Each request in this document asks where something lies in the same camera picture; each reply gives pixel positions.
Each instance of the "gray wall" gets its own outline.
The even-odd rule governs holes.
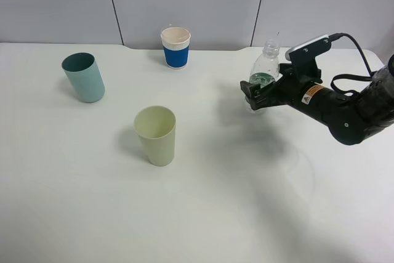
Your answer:
[[[159,31],[190,29],[193,49],[240,49],[252,41],[260,0],[113,0],[125,45],[160,48]],[[121,44],[112,0],[0,0],[0,41]],[[386,61],[394,53],[392,0],[262,0],[253,46],[276,36],[293,46],[346,31]],[[340,40],[336,47],[353,47]]]
[[[111,0],[0,0],[0,41],[121,44]]]
[[[394,54],[393,0],[262,0],[253,46],[271,36],[293,46],[324,33],[352,34],[382,59]],[[354,47],[340,40],[334,47]]]

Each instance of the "warning label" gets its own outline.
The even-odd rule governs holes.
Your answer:
[[[301,102],[304,104],[309,105],[312,97],[321,89],[324,89],[324,86],[321,86],[320,84],[316,84],[314,86],[312,86],[311,88],[309,88],[309,90],[307,90],[307,92],[305,93],[305,95],[302,96]]]

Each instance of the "teal cup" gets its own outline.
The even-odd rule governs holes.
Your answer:
[[[104,96],[103,79],[93,55],[73,54],[62,62],[62,68],[82,102],[93,103]]]

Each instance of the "plastic water bottle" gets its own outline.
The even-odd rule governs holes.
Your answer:
[[[268,40],[263,49],[263,53],[257,58],[253,64],[251,74],[249,76],[249,82],[253,84],[259,83],[261,87],[264,87],[279,77],[279,50],[280,44],[278,41],[270,39]],[[264,109],[252,110],[248,102],[246,102],[246,108],[251,113],[261,113]]]

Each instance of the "cup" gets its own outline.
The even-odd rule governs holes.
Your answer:
[[[182,27],[170,26],[161,31],[161,41],[168,67],[185,67],[189,54],[190,32]]]
[[[68,56],[62,68],[82,102],[93,103],[104,96],[103,79],[93,55],[79,52]]]
[[[135,117],[134,129],[153,165],[166,166],[174,159],[175,115],[170,109],[163,106],[143,109]]]

